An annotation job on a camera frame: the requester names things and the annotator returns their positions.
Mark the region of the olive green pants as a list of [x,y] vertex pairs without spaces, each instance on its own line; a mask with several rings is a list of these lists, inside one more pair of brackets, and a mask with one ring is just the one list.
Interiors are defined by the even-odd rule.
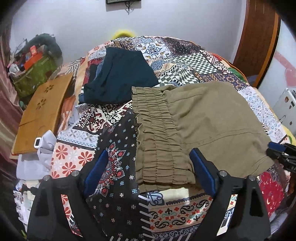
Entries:
[[258,176],[274,164],[261,122],[228,82],[133,87],[132,108],[141,192],[195,184],[194,148],[234,177]]

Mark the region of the light grey cloth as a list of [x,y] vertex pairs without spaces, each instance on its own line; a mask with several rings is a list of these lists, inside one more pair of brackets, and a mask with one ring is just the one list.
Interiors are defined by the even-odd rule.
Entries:
[[50,174],[51,159],[57,138],[51,130],[35,139],[35,152],[19,154],[16,177],[20,180],[41,180]]

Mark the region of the patchwork patterned bedsheet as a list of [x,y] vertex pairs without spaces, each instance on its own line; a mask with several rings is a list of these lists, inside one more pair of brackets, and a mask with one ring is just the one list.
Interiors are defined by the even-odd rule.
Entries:
[[295,139],[190,41],[108,41],[40,85],[18,128],[28,240],[271,240]]

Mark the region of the brown wooden door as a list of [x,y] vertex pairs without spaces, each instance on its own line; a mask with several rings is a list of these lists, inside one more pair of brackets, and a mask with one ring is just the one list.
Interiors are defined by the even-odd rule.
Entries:
[[280,33],[280,17],[269,1],[246,1],[244,24],[233,65],[258,88],[270,66]]

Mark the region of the wooden lap desk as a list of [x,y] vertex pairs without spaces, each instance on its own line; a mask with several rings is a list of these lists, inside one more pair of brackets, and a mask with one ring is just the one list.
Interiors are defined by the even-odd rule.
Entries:
[[62,103],[71,85],[73,74],[71,72],[59,76],[37,88],[23,112],[12,154],[35,152],[36,138],[42,137],[48,130],[56,133]]

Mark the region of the maroon striped curtain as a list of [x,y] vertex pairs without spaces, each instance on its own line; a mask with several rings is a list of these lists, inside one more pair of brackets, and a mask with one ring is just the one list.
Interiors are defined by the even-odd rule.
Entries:
[[10,27],[7,27],[1,31],[1,175],[14,180],[17,160],[11,158],[11,149],[23,112],[6,68],[11,55],[9,41]]

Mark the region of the green patterned bag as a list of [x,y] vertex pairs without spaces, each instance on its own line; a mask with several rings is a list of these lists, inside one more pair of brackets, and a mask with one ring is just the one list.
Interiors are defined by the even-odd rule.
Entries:
[[49,77],[57,69],[54,59],[50,56],[43,56],[28,70],[20,75],[12,75],[11,79],[19,98],[33,94],[37,88],[47,82]]

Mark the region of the orange box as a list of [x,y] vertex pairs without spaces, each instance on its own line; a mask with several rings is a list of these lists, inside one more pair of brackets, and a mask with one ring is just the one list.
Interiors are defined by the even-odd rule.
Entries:
[[39,52],[36,55],[32,56],[28,61],[26,61],[24,63],[24,68],[25,70],[28,70],[29,68],[32,67],[33,64],[35,64],[37,61],[39,61],[40,59],[42,59],[43,57],[43,53]]

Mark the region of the dark navy folded garment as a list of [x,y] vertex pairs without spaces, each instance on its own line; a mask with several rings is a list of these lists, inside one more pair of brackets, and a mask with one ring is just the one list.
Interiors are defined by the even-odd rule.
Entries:
[[108,47],[100,73],[84,85],[83,102],[120,104],[132,99],[133,87],[154,87],[158,79],[142,52]]

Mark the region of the yellow round object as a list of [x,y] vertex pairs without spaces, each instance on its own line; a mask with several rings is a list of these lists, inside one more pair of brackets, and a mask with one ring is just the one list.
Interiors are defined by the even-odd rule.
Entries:
[[113,36],[111,37],[112,40],[118,39],[118,38],[131,38],[135,37],[136,34],[130,30],[121,29],[116,31]]

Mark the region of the wall mounted black frame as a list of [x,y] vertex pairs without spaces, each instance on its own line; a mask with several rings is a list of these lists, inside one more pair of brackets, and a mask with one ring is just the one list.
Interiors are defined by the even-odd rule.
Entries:
[[106,4],[116,4],[116,3],[133,3],[141,0],[106,0]]

